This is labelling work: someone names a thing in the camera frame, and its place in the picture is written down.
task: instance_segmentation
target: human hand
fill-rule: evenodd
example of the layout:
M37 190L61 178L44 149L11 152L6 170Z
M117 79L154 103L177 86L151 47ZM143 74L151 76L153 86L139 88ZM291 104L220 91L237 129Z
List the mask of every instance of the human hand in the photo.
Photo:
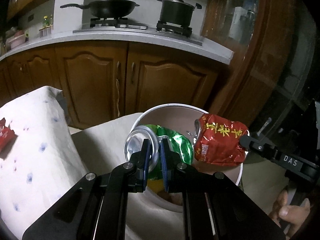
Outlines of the human hand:
M287 206L288 192L283 190L277 200L273 203L272 211L269 217L278 225L280 219L291 223L291 226L286 234L286 239L290 239L301 227L310 213L310 201L306 199L304 207Z

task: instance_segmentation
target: black wok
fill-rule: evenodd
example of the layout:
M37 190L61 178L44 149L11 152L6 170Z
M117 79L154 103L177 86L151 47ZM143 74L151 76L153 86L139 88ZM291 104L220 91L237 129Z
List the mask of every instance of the black wok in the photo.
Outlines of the black wok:
M87 5L68 3L60 8L77 7L82 10L90 9L93 16L97 18L121 18L130 14L136 6L140 6L129 0L99 0Z

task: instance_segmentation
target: screw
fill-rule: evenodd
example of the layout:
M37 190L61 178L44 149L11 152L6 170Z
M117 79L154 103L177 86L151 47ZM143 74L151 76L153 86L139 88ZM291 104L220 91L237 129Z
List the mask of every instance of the screw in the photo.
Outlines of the screw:
M87 180L93 180L94 178L96 177L96 175L94 174L94 173L88 173L86 176L85 176L85 178L87 179Z
M216 172L214 174L214 176L217 178L217 179L223 179L224 178L224 174L220 171Z
M178 163L177 164L177 168L180 169L180 170L183 170L187 167L187 165L185 163Z
M132 164L132 163L124 163L124 164L123 164L123 167L124 167L125 169L131 169L131 168L133 167L133 164Z

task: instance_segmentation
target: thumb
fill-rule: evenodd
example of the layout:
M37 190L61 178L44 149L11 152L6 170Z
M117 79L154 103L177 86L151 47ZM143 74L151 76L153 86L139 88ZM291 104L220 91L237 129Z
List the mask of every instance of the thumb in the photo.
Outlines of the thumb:
M279 210L279 217L291 224L302 225L310 213L310 202L304 207L284 206Z

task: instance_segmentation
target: red snack bag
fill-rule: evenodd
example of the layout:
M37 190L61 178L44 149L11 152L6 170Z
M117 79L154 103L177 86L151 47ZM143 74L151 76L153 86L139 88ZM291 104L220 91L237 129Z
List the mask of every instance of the red snack bag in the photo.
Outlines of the red snack bag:
M5 126L5 119L0 120L0 152L14 137L14 131Z
M199 119L200 133L195 143L195 158L219 166L237 166L245 160L245 148L239 139L248 134L241 122L233 122L215 114Z

